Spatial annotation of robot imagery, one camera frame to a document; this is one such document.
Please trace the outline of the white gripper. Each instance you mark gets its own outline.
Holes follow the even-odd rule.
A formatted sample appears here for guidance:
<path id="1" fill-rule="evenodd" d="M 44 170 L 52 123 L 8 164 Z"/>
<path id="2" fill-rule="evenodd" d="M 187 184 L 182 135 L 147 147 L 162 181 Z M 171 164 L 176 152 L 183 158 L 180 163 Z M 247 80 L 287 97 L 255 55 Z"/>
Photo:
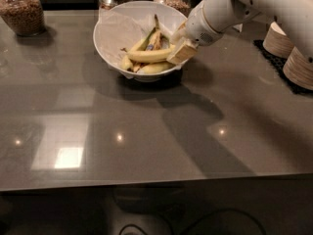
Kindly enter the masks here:
<path id="1" fill-rule="evenodd" d="M 166 58 L 167 62 L 179 65 L 197 54 L 198 44 L 200 46 L 209 46 L 223 36 L 222 33 L 217 32 L 209 25 L 204 14 L 204 4 L 205 0 L 202 0 L 191 11 L 186 22 L 181 23 L 170 36 L 169 42 L 176 44 L 176 46 Z"/>

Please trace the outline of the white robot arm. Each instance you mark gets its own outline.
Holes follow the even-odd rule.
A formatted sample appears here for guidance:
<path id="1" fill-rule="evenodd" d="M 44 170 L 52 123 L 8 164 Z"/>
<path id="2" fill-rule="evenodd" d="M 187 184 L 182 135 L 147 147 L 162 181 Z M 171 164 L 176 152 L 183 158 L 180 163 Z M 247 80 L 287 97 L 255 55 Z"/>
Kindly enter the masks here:
<path id="1" fill-rule="evenodd" d="M 167 61 L 180 64 L 199 46 L 218 41 L 224 32 L 259 14 L 281 24 L 283 32 L 308 60 L 313 59 L 313 0 L 203 0 L 170 38 L 175 45 Z"/>

